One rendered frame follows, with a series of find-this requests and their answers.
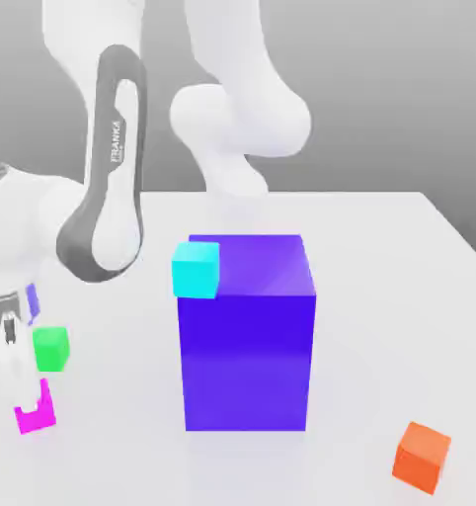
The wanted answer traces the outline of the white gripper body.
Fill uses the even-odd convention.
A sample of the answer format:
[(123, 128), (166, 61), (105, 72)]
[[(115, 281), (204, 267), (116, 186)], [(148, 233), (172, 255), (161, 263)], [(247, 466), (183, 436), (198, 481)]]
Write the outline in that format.
[(40, 380), (33, 346), (20, 340), (0, 343), (0, 372), (15, 407), (23, 412), (38, 409)]

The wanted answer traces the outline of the small magenta cube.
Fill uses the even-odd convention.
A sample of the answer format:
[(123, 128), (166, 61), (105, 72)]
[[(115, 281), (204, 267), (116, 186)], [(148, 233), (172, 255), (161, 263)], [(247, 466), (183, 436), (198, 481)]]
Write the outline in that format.
[(35, 411), (25, 413), (21, 407), (15, 407), (14, 413), (22, 435), (41, 430), (56, 424), (56, 417), (48, 381), (40, 380), (40, 399)]

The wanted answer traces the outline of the small green cube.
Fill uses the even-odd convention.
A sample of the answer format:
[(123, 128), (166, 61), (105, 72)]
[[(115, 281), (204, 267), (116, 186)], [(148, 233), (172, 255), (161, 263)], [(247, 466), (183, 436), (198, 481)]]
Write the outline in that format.
[(40, 372), (60, 373), (70, 355), (68, 331), (65, 327), (37, 327), (33, 344)]

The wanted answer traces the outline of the small cyan cube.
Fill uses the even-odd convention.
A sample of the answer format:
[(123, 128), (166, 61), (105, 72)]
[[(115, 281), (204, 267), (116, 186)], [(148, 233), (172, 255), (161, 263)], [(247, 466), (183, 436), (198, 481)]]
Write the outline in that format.
[(172, 285), (176, 297), (215, 298), (220, 256), (217, 242), (185, 241), (172, 256)]

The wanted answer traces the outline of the small orange cube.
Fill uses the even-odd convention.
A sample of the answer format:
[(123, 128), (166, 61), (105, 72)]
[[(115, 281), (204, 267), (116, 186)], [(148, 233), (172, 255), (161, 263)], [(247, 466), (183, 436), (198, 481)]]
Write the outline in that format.
[(449, 436), (425, 425), (410, 422), (398, 444), (392, 475), (433, 495), (450, 444)]

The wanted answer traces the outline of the large blue box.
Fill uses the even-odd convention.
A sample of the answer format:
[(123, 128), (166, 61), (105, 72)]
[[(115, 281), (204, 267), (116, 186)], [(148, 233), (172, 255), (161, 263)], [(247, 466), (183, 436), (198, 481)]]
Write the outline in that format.
[(316, 290), (298, 235), (192, 234), (216, 242), (214, 298), (178, 300), (189, 431), (306, 427)]

